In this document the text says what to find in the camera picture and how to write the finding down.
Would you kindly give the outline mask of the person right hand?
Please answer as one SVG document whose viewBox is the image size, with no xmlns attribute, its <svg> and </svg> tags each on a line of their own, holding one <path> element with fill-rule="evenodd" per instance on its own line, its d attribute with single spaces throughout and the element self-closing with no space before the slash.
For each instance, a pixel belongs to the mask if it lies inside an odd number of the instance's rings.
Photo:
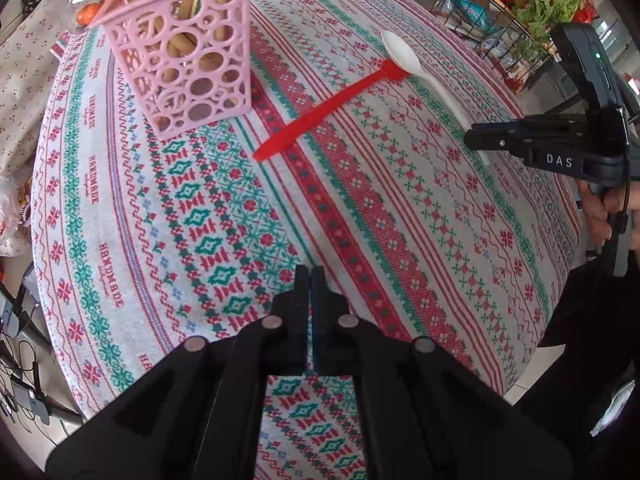
<svg viewBox="0 0 640 480">
<path fill-rule="evenodd" d="M 587 181 L 577 179 L 576 184 L 580 198 L 582 199 L 582 211 L 586 217 L 588 233 L 595 243 L 602 245 L 612 236 L 612 228 L 608 224 L 608 215 L 615 214 L 623 208 L 625 190 L 623 188 L 609 190 L 604 197 L 600 197 L 598 194 L 591 192 Z M 632 182 L 628 202 L 628 210 L 631 213 L 632 219 L 629 246 L 634 252 L 639 251 L 639 209 L 640 183 Z"/>
</svg>

